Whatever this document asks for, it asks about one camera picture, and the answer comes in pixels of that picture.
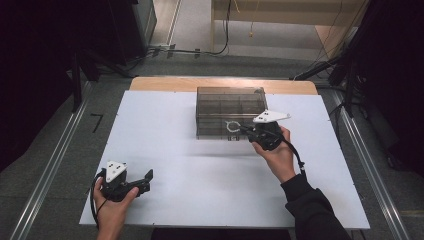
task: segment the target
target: wooden board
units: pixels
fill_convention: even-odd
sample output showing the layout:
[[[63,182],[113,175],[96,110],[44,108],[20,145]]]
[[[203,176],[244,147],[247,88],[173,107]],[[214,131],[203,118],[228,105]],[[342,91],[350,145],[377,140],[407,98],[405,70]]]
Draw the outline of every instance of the wooden board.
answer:
[[[196,92],[197,87],[263,87],[265,93],[317,95],[311,81],[251,78],[137,77],[130,90]]]

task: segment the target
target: person's right hand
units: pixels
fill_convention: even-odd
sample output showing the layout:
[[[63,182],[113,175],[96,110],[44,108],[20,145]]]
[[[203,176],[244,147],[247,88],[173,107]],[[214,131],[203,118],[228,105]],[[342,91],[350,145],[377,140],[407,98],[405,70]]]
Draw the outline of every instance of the person's right hand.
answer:
[[[127,209],[136,198],[138,187],[132,188],[121,202],[106,200],[101,192],[103,178],[99,178],[94,187],[94,201],[96,202],[99,233],[97,239],[106,240],[119,238],[124,227]]]
[[[280,128],[283,132],[284,138],[290,142],[290,131],[282,126],[280,126]],[[281,144],[272,151],[263,150],[261,145],[256,142],[253,142],[252,146],[256,153],[266,160],[272,173],[274,173],[281,183],[284,183],[296,176],[293,167],[293,152],[286,143],[281,142]]]

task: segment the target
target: black jacket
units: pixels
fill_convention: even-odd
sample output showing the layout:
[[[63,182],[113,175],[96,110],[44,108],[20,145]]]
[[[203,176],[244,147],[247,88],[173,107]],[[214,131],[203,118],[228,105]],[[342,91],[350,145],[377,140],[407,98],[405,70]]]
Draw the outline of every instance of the black jacket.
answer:
[[[313,189],[302,175],[296,175],[281,187],[286,192],[286,208],[295,218],[298,240],[350,239],[328,199],[321,190]]]

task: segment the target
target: black cable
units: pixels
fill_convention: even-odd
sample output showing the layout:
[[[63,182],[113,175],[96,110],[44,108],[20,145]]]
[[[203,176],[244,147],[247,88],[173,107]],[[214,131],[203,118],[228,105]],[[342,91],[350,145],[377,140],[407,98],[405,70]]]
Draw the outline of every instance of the black cable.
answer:
[[[149,57],[153,57],[153,56],[154,56],[154,51],[148,50],[146,52],[146,55],[144,57],[134,59],[134,61],[136,61],[136,63],[133,66],[131,66],[130,68],[124,69],[124,71],[127,72],[127,71],[130,71],[130,70],[134,69],[138,64],[140,64],[140,62],[142,60],[144,60],[146,58],[149,58]],[[113,74],[113,73],[116,73],[115,71],[108,71],[108,70],[103,70],[103,69],[98,69],[98,70],[99,70],[99,72],[101,74]]]
[[[333,86],[317,86],[317,89],[331,89],[335,91],[340,91],[342,93],[346,93],[346,90],[340,88],[340,87],[333,87]]]
[[[93,215],[94,221],[96,222],[96,227],[99,229],[99,220],[97,219],[97,213],[94,207],[94,187],[96,186],[97,180],[105,175],[105,171],[102,169],[101,172],[97,173],[97,175],[94,177],[93,182],[91,183],[91,189],[90,189],[90,207],[91,207],[91,214]]]
[[[364,233],[364,231],[361,229],[361,230],[359,230],[359,232],[361,233],[362,238],[363,238],[364,240],[367,240],[367,238],[365,237],[365,233]]]
[[[291,142],[287,141],[283,136],[283,142],[289,146],[290,150],[294,153],[294,155],[297,158],[297,164],[299,165],[300,173],[306,178],[306,171],[305,171],[305,163],[300,160],[299,153],[297,152],[296,148],[291,144]]]
[[[353,19],[353,21],[352,21],[352,24],[353,23],[355,23],[356,22],[356,20],[357,20],[357,17],[359,16],[359,13],[361,12],[361,10],[362,10],[362,8],[365,6],[365,0],[362,2],[362,5],[361,5],[361,7],[359,8],[359,10],[356,12],[356,15],[355,15],[355,18]],[[349,39],[353,34],[354,34],[355,32],[354,31],[351,31],[351,33],[349,34],[349,36],[347,36],[347,38],[346,39]],[[312,62],[311,63],[311,65],[309,65],[307,68],[304,68],[304,69],[307,69],[306,71],[309,71],[310,70],[310,67],[312,66],[312,65],[314,65],[318,60],[320,60],[321,58],[323,58],[327,53],[329,53],[329,52],[331,52],[331,51],[333,51],[334,49],[336,49],[336,48],[338,48],[340,45],[343,45],[343,44],[345,44],[345,42],[343,42],[343,41],[341,41],[341,42],[339,42],[336,46],[334,46],[333,48],[331,48],[330,50],[328,50],[328,52],[325,52],[325,54],[324,55],[322,55],[322,56],[319,56],[320,54],[321,54],[321,51],[322,51],[322,49],[324,48],[324,44],[323,44],[323,46],[321,47],[321,50],[320,50],[320,52],[319,52],[319,54],[318,54],[318,57],[317,57],[317,59],[315,59],[315,61],[314,62]],[[296,77],[297,76],[299,76],[299,75],[302,75],[303,73],[305,73],[306,71],[303,71],[302,73],[299,73],[298,75],[296,75],[295,77],[294,77],[294,80],[296,79]]]
[[[340,144],[340,131],[339,131],[339,116],[340,116],[340,113],[341,113],[341,109],[342,109],[342,107],[345,105],[345,103],[343,102],[343,103],[340,103],[337,107],[335,107],[329,114],[328,114],[328,116],[331,116],[333,113],[334,113],[334,121],[335,121],[335,124],[336,124],[336,126],[335,126],[335,133],[336,133],[336,138],[337,138],[337,141],[339,142],[339,145],[341,146],[341,144]]]
[[[105,199],[105,200],[103,201],[102,205],[100,205],[100,207],[97,209],[97,216],[99,215],[100,209],[102,209],[103,205],[105,205],[105,203],[106,203],[107,201],[108,201],[108,200],[107,200],[107,199]]]
[[[180,49],[167,49],[167,50],[160,50],[161,52],[171,52],[171,53],[193,53],[193,54],[207,54],[207,55],[220,55],[222,54],[225,49],[228,48],[228,23],[230,22],[230,13],[231,13],[231,2],[232,0],[228,1],[228,8],[227,8],[227,16],[226,19],[223,20],[223,23],[225,22],[224,32],[225,32],[225,45],[224,48],[219,52],[200,52],[200,51],[191,51],[191,50],[180,50]]]
[[[317,76],[319,79],[324,79],[323,77],[321,77],[320,75],[318,75],[318,73],[315,74],[315,76]]]
[[[307,180],[307,178],[306,178],[306,171],[305,171],[305,163],[300,160],[299,153],[297,152],[297,150],[293,146],[293,144],[291,144],[291,142],[287,141],[286,138],[284,137],[284,135],[282,133],[276,134],[274,132],[271,132],[271,131],[268,131],[268,130],[264,130],[264,129],[262,129],[262,131],[264,133],[268,134],[268,135],[271,135],[271,136],[274,136],[274,137],[278,137],[279,139],[281,139],[282,142],[284,142],[285,144],[287,144],[287,146],[289,147],[289,149],[296,156],[297,164],[299,165],[299,169],[300,169],[300,173],[305,177],[305,180]]]
[[[330,27],[330,30],[328,30],[328,34],[327,34],[327,37],[325,38],[325,40],[324,40],[324,43],[322,44],[322,47],[321,47],[321,49],[319,50],[319,52],[318,52],[318,56],[317,56],[317,58],[315,59],[315,61],[314,62],[312,62],[306,69],[309,69],[310,67],[312,67],[312,65],[314,65],[314,64],[317,64],[317,62],[318,62],[318,60],[319,59],[321,59],[323,56],[321,56],[320,57],[320,55],[321,55],[321,52],[322,52],[322,50],[324,49],[324,45],[325,45],[325,43],[327,42],[327,39],[330,37],[330,34],[331,34],[331,29],[333,29],[333,27],[334,27],[334,24],[336,24],[336,21],[337,21],[337,18],[339,18],[339,15],[340,15],[340,13],[342,12],[342,8],[343,8],[343,0],[340,0],[340,7],[339,7],[339,12],[337,13],[337,15],[336,15],[336,17],[334,18],[334,20],[333,20],[333,24],[331,25],[331,27]]]
[[[327,72],[328,75],[331,75],[331,73],[328,72],[328,68],[326,68],[325,71]]]

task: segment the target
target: aluminum rail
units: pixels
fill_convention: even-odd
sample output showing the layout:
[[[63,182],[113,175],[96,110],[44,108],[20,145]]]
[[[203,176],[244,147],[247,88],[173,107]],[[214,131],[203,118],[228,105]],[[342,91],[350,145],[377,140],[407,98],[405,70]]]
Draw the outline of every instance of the aluminum rail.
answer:
[[[342,103],[342,95],[339,92],[333,92],[333,98],[337,105]],[[342,111],[342,118],[353,141],[359,159],[370,181],[371,187],[380,204],[381,210],[386,218],[387,224],[392,231],[393,237],[396,240],[411,239],[405,225],[400,217],[400,214],[384,184],[383,179],[374,165],[374,160],[359,132],[355,119],[350,118],[346,111]]]
[[[46,197],[50,185],[53,182],[53,179],[60,166],[60,163],[62,162],[63,156],[66,153],[66,150],[81,120],[84,110],[87,107],[88,99],[92,90],[92,83],[87,81],[83,89],[84,100],[82,101],[78,110],[75,113],[72,113],[71,117],[69,118],[65,130],[63,131],[62,136],[60,137],[59,142],[57,143],[56,148],[54,149],[53,154],[51,155],[50,160],[44,169],[43,174],[41,175],[35,189],[31,193],[23,208],[21,217],[19,218],[19,221],[10,237],[11,240],[23,240],[28,236],[34,219],[41,208],[44,198]]]

